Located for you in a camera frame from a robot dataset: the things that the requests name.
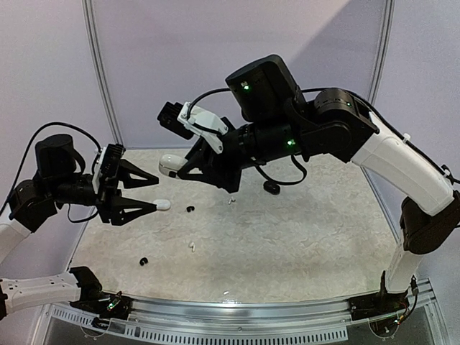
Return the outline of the small white charging case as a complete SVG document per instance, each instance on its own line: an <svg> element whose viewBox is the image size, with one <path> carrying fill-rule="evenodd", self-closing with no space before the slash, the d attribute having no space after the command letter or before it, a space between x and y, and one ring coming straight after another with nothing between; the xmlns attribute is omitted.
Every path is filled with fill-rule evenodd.
<svg viewBox="0 0 460 345"><path fill-rule="evenodd" d="M166 154L159 160L158 170L165 176L177 178L179 170L186 164L184 157Z"/></svg>

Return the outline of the white oval charging case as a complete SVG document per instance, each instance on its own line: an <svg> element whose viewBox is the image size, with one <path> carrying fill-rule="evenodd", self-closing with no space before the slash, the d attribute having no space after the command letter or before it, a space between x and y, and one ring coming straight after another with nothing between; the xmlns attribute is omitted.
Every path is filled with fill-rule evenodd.
<svg viewBox="0 0 460 345"><path fill-rule="evenodd" d="M167 211L171 207L171 202L166 199L157 199L153 202L156 205L158 211Z"/></svg>

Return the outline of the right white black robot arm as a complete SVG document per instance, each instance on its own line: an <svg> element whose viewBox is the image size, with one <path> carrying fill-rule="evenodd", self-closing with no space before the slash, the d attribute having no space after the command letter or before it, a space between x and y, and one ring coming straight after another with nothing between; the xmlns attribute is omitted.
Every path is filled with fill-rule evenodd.
<svg viewBox="0 0 460 345"><path fill-rule="evenodd" d="M307 101L279 55L236 70L226 78L226 90L236 99L244 126L233 127L196 101L165 104L160 124L198 141L183 158L163 157L162 174L229 193L238 191L244 169L260 169L284 157L332 155L378 174L405 194L403 238L371 302L377 313L387 313L413 282L422 256L439 248L459 225L457 179L355 93L318 88L316 97Z"/></svg>

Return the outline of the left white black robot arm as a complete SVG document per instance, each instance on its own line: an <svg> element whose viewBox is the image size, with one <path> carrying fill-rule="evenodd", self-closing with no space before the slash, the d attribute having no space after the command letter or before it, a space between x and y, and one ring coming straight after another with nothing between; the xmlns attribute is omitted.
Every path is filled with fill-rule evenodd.
<svg viewBox="0 0 460 345"><path fill-rule="evenodd" d="M122 226L154 213L153 203L123 197L122 189L159 183L154 175L123 158L124 147L110 144L99 150L93 172L75 150L69 134L56 134L35 145L37 172L13 187L1 212L1 258L34 234L64 205L93 206L105 224ZM1 279L1 317L25 308L68 302L102 319L126 320L132 298L106 293L95 274L84 266L32 279Z"/></svg>

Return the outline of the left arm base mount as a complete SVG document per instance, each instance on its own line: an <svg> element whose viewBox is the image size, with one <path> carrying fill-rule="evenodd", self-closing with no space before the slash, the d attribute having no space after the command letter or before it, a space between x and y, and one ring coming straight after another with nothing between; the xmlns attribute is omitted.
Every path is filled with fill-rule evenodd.
<svg viewBox="0 0 460 345"><path fill-rule="evenodd" d="M70 302L70 306L81 311L96 314L102 319L116 318L127 320L132 311L134 300L123 295L121 291L116 294L102 293L92 300L79 300Z"/></svg>

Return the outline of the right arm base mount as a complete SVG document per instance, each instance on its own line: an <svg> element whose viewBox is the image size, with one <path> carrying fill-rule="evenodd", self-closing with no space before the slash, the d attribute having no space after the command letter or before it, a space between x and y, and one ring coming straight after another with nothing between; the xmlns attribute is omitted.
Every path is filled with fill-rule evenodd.
<svg viewBox="0 0 460 345"><path fill-rule="evenodd" d="M358 295L346 300L353 321L384 316L399 311L407 316L413 310L410 307L408 291L403 293L388 293L380 290L375 293Z"/></svg>

